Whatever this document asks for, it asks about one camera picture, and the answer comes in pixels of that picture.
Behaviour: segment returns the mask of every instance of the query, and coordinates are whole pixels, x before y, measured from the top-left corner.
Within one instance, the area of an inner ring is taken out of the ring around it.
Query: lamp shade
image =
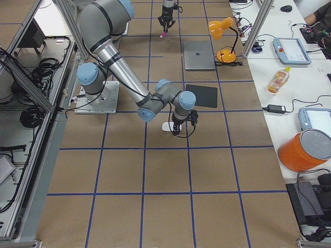
[[[233,24],[233,18],[228,17],[224,19],[223,21],[211,21],[208,23],[208,29],[211,34],[211,36],[215,39],[218,40],[219,38],[222,37],[223,32],[231,27]]]

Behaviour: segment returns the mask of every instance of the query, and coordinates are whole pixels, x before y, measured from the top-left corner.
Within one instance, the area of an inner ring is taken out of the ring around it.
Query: computer mouse
[[[280,8],[281,11],[283,12],[291,12],[292,11],[292,6],[291,5],[285,5]]]

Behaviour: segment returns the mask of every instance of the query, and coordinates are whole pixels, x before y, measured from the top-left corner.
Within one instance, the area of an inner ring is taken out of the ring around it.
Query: plastic bottle
[[[268,84],[268,90],[271,93],[277,93],[279,89],[288,81],[290,77],[290,73],[289,73],[290,69],[291,67],[286,66],[284,69],[276,72],[276,74]]]

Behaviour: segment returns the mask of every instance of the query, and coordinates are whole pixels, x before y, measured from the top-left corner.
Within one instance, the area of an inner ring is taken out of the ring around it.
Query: orange bucket
[[[302,172],[331,158],[331,138],[317,129],[295,135],[278,149],[280,161],[294,172]]]

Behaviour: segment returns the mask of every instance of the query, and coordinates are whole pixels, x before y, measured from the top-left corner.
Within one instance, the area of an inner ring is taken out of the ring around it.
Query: power adapter
[[[285,106],[282,106],[282,105],[269,104],[267,107],[263,107],[262,109],[267,112],[270,112],[270,113],[277,113],[277,114],[286,113],[286,108],[285,108]]]

